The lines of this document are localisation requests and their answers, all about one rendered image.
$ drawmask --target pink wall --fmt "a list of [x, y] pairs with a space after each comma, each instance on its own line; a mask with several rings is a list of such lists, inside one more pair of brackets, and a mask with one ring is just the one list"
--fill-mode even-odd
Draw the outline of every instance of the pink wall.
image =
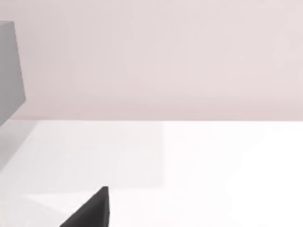
[[303, 120], [300, 0], [1, 0], [16, 119]]

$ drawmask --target gray box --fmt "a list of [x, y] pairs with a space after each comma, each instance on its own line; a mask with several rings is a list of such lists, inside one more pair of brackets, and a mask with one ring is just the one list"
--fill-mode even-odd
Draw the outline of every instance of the gray box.
[[0, 21], [0, 126], [25, 102], [15, 26]]

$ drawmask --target gray block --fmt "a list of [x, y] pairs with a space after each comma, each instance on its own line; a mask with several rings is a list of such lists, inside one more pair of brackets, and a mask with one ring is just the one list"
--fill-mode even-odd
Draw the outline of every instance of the gray block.
[[0, 21], [0, 126], [25, 102], [14, 23]]

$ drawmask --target black pointed object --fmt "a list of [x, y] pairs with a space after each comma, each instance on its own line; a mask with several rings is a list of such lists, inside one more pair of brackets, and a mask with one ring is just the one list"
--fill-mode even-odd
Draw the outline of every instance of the black pointed object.
[[101, 188], [60, 227], [108, 227], [108, 187]]

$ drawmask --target black object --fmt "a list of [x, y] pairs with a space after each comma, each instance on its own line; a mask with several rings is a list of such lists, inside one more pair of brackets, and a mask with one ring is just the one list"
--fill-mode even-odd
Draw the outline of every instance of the black object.
[[108, 187], [103, 187], [60, 227], [108, 227]]

